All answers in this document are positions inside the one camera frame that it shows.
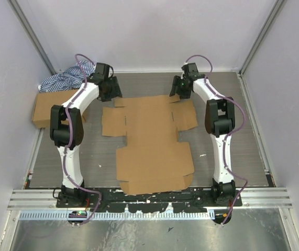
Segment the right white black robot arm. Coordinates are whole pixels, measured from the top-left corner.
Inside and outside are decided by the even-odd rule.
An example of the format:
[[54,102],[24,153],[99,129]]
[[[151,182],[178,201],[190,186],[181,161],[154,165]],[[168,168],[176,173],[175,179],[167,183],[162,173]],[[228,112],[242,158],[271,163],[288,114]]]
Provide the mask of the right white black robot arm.
[[230,158],[231,133],[235,129],[234,104],[218,92],[204,75],[196,79],[173,78],[170,96],[188,99],[192,92],[198,94],[206,104],[204,126],[211,137],[215,162],[211,196],[213,203],[221,207],[236,193]]

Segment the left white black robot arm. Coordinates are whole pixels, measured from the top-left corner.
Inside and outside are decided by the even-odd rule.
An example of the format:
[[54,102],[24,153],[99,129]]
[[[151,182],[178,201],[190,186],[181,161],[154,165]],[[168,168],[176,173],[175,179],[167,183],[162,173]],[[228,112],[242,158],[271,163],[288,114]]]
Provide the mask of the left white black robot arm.
[[84,138],[82,115],[92,101],[102,102],[121,97],[116,76],[106,80],[91,78],[61,105],[53,105],[50,112],[50,139],[54,142],[61,158],[63,180],[58,200],[61,203],[84,206],[87,194],[81,174],[79,151]]

